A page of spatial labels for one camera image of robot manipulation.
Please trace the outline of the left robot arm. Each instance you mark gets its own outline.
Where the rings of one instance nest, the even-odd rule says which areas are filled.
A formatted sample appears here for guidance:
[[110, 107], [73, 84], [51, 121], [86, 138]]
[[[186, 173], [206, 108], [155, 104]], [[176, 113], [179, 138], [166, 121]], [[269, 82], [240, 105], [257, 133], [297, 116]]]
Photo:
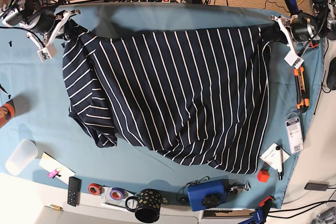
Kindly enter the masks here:
[[262, 31], [260, 48], [264, 51], [272, 42], [286, 45], [289, 51], [284, 60], [299, 69], [312, 42], [322, 38], [335, 41], [335, 0], [310, 0], [312, 15], [300, 10], [297, 0], [284, 1], [290, 16], [270, 17], [274, 24]]

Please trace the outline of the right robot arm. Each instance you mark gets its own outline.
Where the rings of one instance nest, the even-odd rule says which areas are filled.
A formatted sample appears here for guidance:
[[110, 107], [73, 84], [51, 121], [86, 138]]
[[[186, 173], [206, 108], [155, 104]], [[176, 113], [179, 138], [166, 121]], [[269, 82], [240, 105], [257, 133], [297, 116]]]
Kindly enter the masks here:
[[56, 0], [43, 5], [42, 0], [3, 0], [1, 5], [1, 29], [16, 29], [26, 32], [37, 46], [37, 54], [42, 62], [57, 54], [55, 39], [69, 41], [72, 38], [70, 20], [79, 15], [80, 10], [56, 9], [66, 0]]

